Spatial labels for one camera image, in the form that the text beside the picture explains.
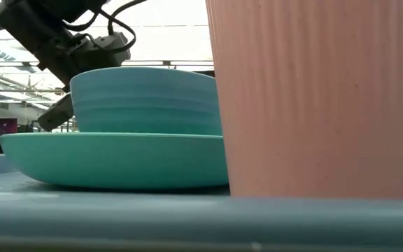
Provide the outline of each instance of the pink cup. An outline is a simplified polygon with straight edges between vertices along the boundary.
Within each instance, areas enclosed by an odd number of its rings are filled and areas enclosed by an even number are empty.
[[[403,199],[403,0],[207,0],[234,196]]]

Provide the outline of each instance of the robotic arm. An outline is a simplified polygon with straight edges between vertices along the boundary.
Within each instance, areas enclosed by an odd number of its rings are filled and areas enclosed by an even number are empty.
[[[39,60],[40,70],[49,69],[58,77],[64,84],[63,91],[68,93],[69,81],[75,75],[93,69],[118,67],[130,59],[125,45],[127,39],[122,33],[111,32],[108,36],[93,39],[89,34],[73,35],[67,29],[69,25],[64,22],[72,23],[86,11],[92,11],[95,19],[103,12],[101,7],[106,2],[3,0],[0,3],[0,30],[5,29],[32,53]],[[43,129],[50,131],[72,116],[71,96],[67,94],[40,116],[38,122]]]

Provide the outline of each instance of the blue table surface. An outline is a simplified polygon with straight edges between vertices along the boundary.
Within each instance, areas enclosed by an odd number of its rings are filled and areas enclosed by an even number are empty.
[[[3,159],[0,156],[1,241],[403,251],[403,201],[235,198],[225,195],[226,188],[88,191],[34,181],[13,172]]]

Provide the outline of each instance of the cup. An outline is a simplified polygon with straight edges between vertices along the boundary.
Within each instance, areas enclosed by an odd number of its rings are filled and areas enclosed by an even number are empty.
[[[403,1],[207,7],[233,196],[403,199]]]
[[[71,79],[81,132],[222,135],[215,79],[174,69],[118,67]]]

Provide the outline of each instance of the teal plate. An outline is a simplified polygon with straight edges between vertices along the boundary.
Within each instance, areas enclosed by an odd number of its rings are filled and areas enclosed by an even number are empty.
[[[25,133],[1,137],[26,176],[61,186],[172,189],[228,183],[222,136]]]

